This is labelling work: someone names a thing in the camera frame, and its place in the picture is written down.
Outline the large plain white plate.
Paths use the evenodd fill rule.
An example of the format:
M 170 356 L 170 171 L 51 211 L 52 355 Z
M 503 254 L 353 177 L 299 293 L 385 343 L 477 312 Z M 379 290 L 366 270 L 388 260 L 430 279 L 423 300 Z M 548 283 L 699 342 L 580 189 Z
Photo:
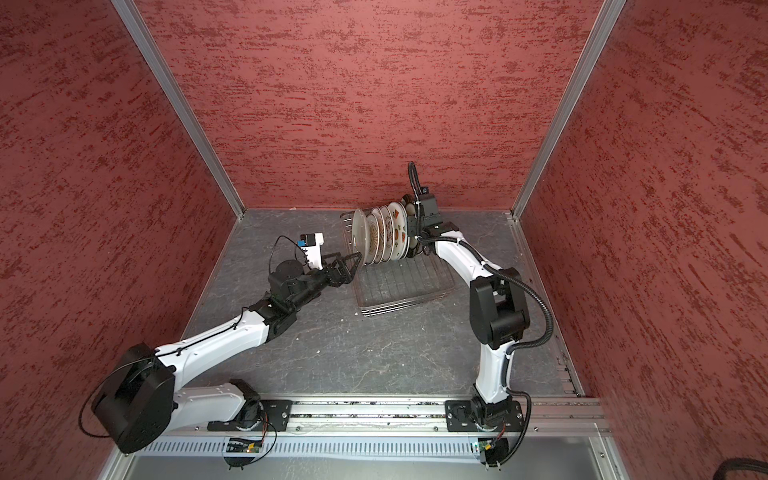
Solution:
M 368 222 L 365 213 L 361 209 L 356 209 L 352 218 L 352 251 L 360 253 L 362 263 L 368 262 L 368 251 L 370 246 Z

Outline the watermelon blue rim plate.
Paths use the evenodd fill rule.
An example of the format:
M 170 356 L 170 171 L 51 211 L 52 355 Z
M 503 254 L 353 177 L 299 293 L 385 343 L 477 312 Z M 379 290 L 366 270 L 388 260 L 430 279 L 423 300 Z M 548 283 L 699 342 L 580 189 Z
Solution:
M 400 260 L 405 257 L 408 250 L 407 213 L 399 202 L 391 202 L 388 205 L 388 210 L 392 217 L 394 229 L 393 249 L 390 259 Z

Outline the black striped rim plate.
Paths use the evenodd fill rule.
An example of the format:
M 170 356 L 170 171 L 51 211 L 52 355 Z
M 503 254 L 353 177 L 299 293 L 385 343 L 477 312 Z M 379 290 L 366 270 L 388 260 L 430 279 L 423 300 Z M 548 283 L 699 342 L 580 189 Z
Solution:
M 406 236 L 407 236 L 407 249 L 406 257 L 412 258 L 417 254 L 418 240 L 416 238 L 416 205 L 411 194 L 406 194 L 401 198 L 401 204 L 406 212 Z

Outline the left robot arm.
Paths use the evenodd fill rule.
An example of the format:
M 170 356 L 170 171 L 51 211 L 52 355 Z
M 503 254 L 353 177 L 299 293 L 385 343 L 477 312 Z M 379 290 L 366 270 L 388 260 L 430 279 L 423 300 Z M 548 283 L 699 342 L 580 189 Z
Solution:
M 316 268 L 281 262 L 268 276 L 269 291 L 233 319 L 173 344 L 128 349 L 99 385 L 91 411 L 117 448 L 134 453 L 163 434 L 217 423 L 236 431 L 268 428 L 261 396 L 247 382 L 232 379 L 213 387 L 191 387 L 204 372 L 284 334 L 301 309 L 328 288 L 352 282 L 360 253 L 321 256 Z

